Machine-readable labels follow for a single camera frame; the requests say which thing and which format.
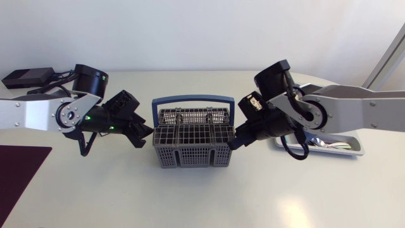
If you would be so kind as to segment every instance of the gray plastic basket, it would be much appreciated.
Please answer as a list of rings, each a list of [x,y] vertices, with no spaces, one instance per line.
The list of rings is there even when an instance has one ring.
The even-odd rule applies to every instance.
[[[173,108],[157,105],[179,101],[215,101],[227,108]],[[154,99],[153,146],[162,168],[227,167],[232,150],[227,142],[234,134],[234,99],[212,95],[184,95]]]

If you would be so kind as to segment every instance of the basket grid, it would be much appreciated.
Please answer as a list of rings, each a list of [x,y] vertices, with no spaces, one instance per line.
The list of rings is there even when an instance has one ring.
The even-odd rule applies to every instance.
[[[227,108],[172,108],[162,109],[158,115],[161,124],[229,124]]]

